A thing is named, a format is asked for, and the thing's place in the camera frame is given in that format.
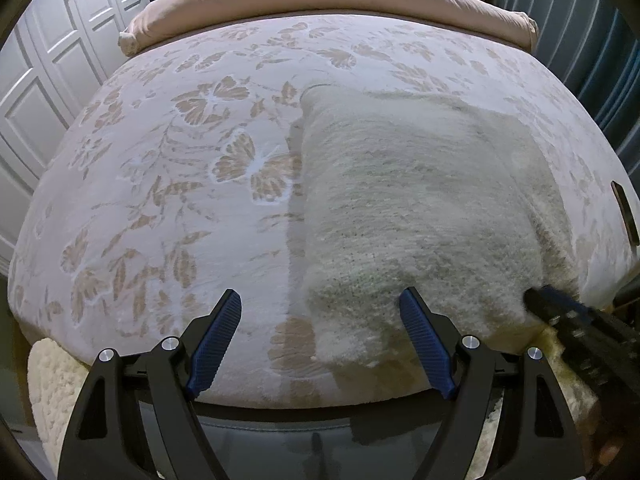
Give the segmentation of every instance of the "floral bedspread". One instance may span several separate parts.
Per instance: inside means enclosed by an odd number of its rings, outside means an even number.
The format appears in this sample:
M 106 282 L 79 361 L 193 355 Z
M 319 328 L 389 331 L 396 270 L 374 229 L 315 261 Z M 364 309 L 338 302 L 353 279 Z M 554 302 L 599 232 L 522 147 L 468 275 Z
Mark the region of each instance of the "floral bedspread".
M 200 400 L 313 407 L 424 388 L 407 370 L 353 383 L 314 359 L 304 271 L 298 100 L 311 83 L 460 96 L 533 127 L 574 232 L 584 301 L 634 272 L 610 189 L 640 204 L 604 136 L 535 58 L 495 41 L 388 16 L 281 16 L 206 30 L 125 63 L 66 134 L 10 269 L 32 338 L 84 362 L 146 351 L 242 297 L 238 332 Z

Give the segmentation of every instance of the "white fluffy blanket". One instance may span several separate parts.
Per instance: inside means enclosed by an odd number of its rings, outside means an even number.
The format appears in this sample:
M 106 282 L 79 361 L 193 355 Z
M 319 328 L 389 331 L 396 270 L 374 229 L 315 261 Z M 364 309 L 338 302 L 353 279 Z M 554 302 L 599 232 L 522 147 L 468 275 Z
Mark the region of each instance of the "white fluffy blanket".
M 301 103 L 303 291 L 316 356 L 334 374 L 376 367 L 398 394 L 424 375 L 398 314 L 407 286 L 508 352 L 542 329 L 527 288 L 577 293 L 558 186 L 517 118 L 455 96 L 332 85 Z

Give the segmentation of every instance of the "striped curtain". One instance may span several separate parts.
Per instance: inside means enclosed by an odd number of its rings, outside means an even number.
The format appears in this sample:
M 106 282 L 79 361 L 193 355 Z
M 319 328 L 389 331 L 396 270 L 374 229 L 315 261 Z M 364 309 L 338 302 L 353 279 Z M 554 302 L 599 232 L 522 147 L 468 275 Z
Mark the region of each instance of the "striped curtain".
M 534 55 L 580 100 L 640 192 L 640 43 L 610 0 L 494 0 L 538 22 Z

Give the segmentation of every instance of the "mattress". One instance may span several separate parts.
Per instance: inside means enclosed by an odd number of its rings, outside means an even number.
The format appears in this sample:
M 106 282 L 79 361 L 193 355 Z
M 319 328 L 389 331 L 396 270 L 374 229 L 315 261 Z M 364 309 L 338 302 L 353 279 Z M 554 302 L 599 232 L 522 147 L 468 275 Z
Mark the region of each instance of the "mattress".
M 91 363 L 147 351 L 210 312 L 243 315 L 203 402 L 304 408 L 384 400 L 424 382 L 373 367 L 343 384 L 316 360 L 305 270 L 299 98 L 317 81 L 440 93 L 530 126 L 572 228 L 580 299 L 638 268 L 610 182 L 640 203 L 588 113 L 526 51 L 442 23 L 349 10 L 260 16 L 137 54 L 69 128 L 10 269 L 12 311 Z

